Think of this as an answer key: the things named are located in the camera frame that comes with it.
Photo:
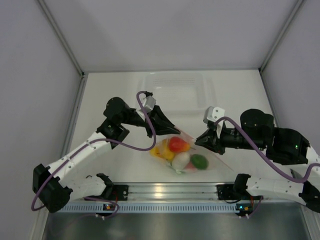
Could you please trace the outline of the yellow fake banana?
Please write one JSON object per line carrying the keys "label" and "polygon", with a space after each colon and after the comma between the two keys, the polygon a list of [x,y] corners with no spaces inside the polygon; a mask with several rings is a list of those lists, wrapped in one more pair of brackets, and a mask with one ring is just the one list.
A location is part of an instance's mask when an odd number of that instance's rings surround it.
{"label": "yellow fake banana", "polygon": [[162,154],[160,153],[159,151],[159,148],[158,147],[154,147],[152,148],[150,151],[149,151],[150,155],[153,156],[153,157],[157,157],[157,158],[163,158]]}

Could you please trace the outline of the green fake avocado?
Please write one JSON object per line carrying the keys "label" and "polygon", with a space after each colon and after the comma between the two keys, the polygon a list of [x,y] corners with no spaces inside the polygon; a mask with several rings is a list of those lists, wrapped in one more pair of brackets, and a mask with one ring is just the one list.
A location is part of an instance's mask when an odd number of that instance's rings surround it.
{"label": "green fake avocado", "polygon": [[209,161],[204,155],[192,154],[190,157],[192,165],[198,170],[206,170],[209,166]]}

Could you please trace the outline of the red fake apple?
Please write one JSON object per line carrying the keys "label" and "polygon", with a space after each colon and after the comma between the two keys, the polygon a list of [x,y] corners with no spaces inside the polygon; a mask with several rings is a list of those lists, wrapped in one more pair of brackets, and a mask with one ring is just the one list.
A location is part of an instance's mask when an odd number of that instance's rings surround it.
{"label": "red fake apple", "polygon": [[178,136],[169,139],[168,147],[173,153],[188,152],[191,149],[191,145]]}

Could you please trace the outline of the clear zip top bag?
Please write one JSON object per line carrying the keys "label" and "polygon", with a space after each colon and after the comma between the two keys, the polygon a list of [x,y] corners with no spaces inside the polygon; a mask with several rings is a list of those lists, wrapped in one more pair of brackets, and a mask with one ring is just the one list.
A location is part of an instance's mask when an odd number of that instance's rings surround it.
{"label": "clear zip top bag", "polygon": [[216,153],[195,145],[195,139],[184,131],[158,137],[149,154],[176,174],[206,172],[219,167],[233,171]]}

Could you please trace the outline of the orange fake mango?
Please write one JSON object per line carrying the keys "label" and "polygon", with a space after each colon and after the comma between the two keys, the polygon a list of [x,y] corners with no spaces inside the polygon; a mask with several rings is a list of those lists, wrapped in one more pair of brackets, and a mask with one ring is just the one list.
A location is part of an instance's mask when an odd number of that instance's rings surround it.
{"label": "orange fake mango", "polygon": [[161,141],[161,144],[159,145],[159,152],[160,152],[160,155],[170,163],[173,161],[175,157],[175,153],[171,151],[169,148],[167,139],[164,139]]}

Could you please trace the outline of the clear plastic perforated bin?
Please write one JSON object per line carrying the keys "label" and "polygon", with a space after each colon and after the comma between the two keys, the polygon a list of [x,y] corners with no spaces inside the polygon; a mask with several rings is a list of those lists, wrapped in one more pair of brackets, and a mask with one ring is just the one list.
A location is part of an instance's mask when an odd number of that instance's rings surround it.
{"label": "clear plastic perforated bin", "polygon": [[217,104],[212,79],[200,72],[152,72],[140,80],[138,90],[152,92],[165,113],[202,113]]}

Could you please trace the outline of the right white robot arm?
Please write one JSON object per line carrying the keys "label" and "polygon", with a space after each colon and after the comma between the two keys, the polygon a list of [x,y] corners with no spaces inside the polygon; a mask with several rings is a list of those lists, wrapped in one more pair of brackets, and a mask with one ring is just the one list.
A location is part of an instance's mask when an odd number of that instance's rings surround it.
{"label": "right white robot arm", "polygon": [[239,173],[231,187],[218,188],[221,200],[279,198],[320,211],[320,155],[298,131],[276,127],[274,117],[259,109],[248,109],[240,124],[225,116],[220,107],[205,110],[207,130],[195,144],[223,155],[227,148],[254,150],[281,180]]}

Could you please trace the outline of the pink fake peach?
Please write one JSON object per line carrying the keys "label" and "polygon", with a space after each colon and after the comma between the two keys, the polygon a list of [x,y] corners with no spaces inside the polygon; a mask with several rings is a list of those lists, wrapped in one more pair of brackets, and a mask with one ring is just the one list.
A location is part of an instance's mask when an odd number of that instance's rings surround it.
{"label": "pink fake peach", "polygon": [[183,169],[184,171],[186,172],[195,172],[197,171],[198,169],[193,165],[193,163],[190,161],[186,166],[185,168]]}

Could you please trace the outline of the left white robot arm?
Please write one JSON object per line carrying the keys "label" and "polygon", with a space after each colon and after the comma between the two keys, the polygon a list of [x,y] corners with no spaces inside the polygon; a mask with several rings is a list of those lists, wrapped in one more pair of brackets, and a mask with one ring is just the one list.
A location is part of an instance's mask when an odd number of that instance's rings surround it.
{"label": "left white robot arm", "polygon": [[[114,184],[108,176],[98,173],[76,180],[79,171],[117,146],[147,152],[156,146],[157,136],[181,133],[164,115],[151,92],[137,93],[138,96],[141,94],[145,98],[143,101],[137,98],[139,109],[129,107],[120,97],[111,98],[103,112],[105,120],[85,142],[59,160],[47,166],[39,164],[34,168],[32,190],[35,197],[31,203],[32,211],[40,210],[35,206],[37,200],[50,213],[56,213],[73,200],[87,197],[109,199]],[[130,133],[125,125],[145,128],[147,136],[153,139],[152,145],[141,148],[124,143]]]}

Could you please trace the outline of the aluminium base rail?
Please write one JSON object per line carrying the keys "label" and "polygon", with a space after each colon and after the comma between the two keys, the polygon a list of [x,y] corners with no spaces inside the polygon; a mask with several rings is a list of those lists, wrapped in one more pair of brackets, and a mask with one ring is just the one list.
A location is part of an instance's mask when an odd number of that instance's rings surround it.
{"label": "aluminium base rail", "polygon": [[108,200],[250,200],[264,197],[266,200],[282,199],[302,205],[304,185],[289,180],[271,180],[249,178],[244,182],[235,183],[134,183],[116,184],[111,192],[103,196],[102,184],[97,188],[81,187],[71,193],[70,200],[75,201],[85,197],[96,197]]}

